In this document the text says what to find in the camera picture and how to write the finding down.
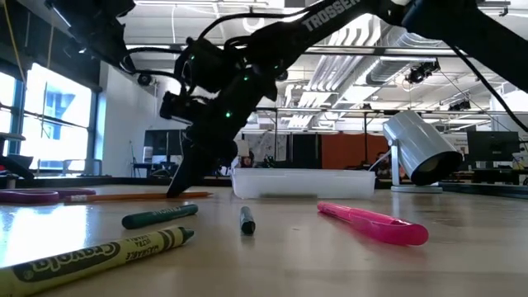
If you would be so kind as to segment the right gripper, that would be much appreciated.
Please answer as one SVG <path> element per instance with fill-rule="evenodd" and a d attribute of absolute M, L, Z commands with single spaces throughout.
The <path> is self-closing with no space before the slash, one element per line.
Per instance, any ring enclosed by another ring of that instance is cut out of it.
<path fill-rule="evenodd" d="M 231 161 L 237 154 L 234 138 L 263 97 L 276 97 L 276 80 L 245 69 L 222 87 L 181 141 L 182 161 L 166 193 L 175 198 L 195 185 L 219 160 Z"/>

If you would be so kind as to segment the dark green crayon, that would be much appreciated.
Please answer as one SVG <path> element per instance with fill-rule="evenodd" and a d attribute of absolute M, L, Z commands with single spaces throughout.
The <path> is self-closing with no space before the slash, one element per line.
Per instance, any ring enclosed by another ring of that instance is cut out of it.
<path fill-rule="evenodd" d="M 121 220 L 121 224 L 125 229 L 140 229 L 189 215 L 195 215 L 198 212 L 198 209 L 198 205 L 189 204 L 162 210 L 128 214 Z"/>

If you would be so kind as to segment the orange pencil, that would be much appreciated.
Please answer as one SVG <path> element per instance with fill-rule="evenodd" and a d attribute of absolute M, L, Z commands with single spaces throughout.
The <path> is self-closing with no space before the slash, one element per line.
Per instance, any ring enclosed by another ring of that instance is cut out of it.
<path fill-rule="evenodd" d="M 202 198 L 211 196 L 212 193 L 205 191 L 184 192 L 176 198 Z M 111 194 L 111 195 L 74 195 L 66 196 L 64 202 L 67 203 L 91 203 L 100 201 L 118 200 L 162 200 L 166 199 L 165 193 L 139 193 L 139 194 Z"/>

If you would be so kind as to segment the dark teal marker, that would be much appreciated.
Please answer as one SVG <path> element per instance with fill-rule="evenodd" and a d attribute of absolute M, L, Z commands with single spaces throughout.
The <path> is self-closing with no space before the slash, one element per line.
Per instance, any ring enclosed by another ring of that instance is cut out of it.
<path fill-rule="evenodd" d="M 256 223 L 248 206 L 240 209 L 240 229 L 244 235 L 253 235 L 256 230 Z"/>

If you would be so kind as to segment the clear plastic supply box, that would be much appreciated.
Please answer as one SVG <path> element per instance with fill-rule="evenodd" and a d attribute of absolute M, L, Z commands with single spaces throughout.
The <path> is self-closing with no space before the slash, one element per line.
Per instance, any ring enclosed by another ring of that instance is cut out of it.
<path fill-rule="evenodd" d="M 236 168 L 231 179 L 234 194 L 243 199 L 363 199 L 371 197 L 375 190 L 375 174 L 369 171 Z"/>

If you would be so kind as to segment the yellow-green Crayola crayon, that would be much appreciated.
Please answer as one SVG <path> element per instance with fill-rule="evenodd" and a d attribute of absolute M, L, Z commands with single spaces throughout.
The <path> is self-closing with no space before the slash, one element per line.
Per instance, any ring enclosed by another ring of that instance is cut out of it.
<path fill-rule="evenodd" d="M 184 245 L 191 229 L 174 226 L 0 268 L 0 297 L 27 297 Z"/>

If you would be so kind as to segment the pink highlighter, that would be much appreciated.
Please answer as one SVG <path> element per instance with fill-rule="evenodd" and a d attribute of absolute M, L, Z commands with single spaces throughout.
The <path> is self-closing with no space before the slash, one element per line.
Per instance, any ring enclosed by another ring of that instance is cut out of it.
<path fill-rule="evenodd" d="M 383 243 L 420 246 L 429 239 L 428 230 L 420 224 L 370 210 L 329 202 L 319 202 L 318 211 L 347 222 L 354 230 Z"/>

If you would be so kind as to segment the black computer monitor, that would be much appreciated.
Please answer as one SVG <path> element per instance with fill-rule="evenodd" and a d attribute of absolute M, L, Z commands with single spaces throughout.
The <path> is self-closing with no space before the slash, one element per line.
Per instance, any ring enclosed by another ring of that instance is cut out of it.
<path fill-rule="evenodd" d="M 152 148 L 154 163 L 178 163 L 182 155 L 181 149 L 182 130 L 146 130 L 144 147 Z"/>
<path fill-rule="evenodd" d="M 511 162 L 520 152 L 517 132 L 470 131 L 467 140 L 472 162 Z"/>

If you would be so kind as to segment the large window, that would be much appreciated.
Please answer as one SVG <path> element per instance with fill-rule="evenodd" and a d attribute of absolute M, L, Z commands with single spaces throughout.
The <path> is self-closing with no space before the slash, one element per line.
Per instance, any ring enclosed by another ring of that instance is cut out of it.
<path fill-rule="evenodd" d="M 0 132 L 24 137 L 8 140 L 3 153 L 28 157 L 36 173 L 83 172 L 93 99 L 90 88 L 39 64 L 24 81 L 0 73 Z"/>

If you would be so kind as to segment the white desk lamp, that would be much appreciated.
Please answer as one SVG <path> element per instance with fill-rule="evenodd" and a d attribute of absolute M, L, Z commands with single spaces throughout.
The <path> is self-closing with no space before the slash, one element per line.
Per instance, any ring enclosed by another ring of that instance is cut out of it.
<path fill-rule="evenodd" d="M 453 173 L 463 155 L 414 111 L 401 111 L 383 125 L 390 147 L 391 191 L 437 194 L 438 182 Z"/>

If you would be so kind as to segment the black ceiling device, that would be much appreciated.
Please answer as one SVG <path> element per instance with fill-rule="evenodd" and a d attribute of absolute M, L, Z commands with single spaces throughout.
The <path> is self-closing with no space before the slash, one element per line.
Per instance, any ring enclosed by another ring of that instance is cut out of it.
<path fill-rule="evenodd" d="M 440 69 L 441 67 L 437 61 L 423 62 L 418 66 L 411 67 L 410 72 L 405 77 L 405 80 L 411 84 L 421 83 Z"/>

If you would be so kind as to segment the ceiling light strip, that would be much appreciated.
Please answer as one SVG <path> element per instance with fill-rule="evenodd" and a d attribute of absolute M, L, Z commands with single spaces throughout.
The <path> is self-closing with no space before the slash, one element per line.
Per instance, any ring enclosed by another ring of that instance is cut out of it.
<path fill-rule="evenodd" d="M 457 57 L 450 48 L 410 48 L 410 47 L 379 47 L 379 46 L 313 46 L 305 54 L 325 55 L 358 55 L 358 56 L 390 56 L 390 57 Z"/>

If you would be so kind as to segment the orange partition wall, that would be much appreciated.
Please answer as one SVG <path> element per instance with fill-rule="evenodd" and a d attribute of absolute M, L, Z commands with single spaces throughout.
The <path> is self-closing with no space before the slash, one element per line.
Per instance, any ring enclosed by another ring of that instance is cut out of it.
<path fill-rule="evenodd" d="M 383 136 L 373 134 L 324 134 L 322 136 L 323 169 L 358 167 L 373 164 L 379 153 L 389 150 Z"/>

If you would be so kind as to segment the black frame strut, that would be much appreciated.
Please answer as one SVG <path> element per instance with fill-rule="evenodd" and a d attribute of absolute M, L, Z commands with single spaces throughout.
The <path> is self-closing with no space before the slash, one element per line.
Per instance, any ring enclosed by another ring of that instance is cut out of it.
<path fill-rule="evenodd" d="M 30 171 L 30 165 L 32 162 L 33 157 L 18 154 L 0 156 L 0 165 L 4 166 L 9 172 L 18 175 L 19 177 L 23 177 L 24 179 L 33 179 L 35 177 Z"/>

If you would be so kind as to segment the silver ceiling duct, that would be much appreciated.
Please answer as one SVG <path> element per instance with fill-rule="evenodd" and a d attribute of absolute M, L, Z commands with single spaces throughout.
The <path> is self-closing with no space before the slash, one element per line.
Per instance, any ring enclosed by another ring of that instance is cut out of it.
<path fill-rule="evenodd" d="M 443 44 L 440 40 L 431 40 L 414 33 L 391 31 L 385 38 L 388 47 L 434 48 Z M 420 63 L 434 62 L 432 57 L 412 57 L 412 56 L 380 56 L 367 71 L 365 83 L 367 85 L 384 85 L 400 74 L 409 66 Z"/>

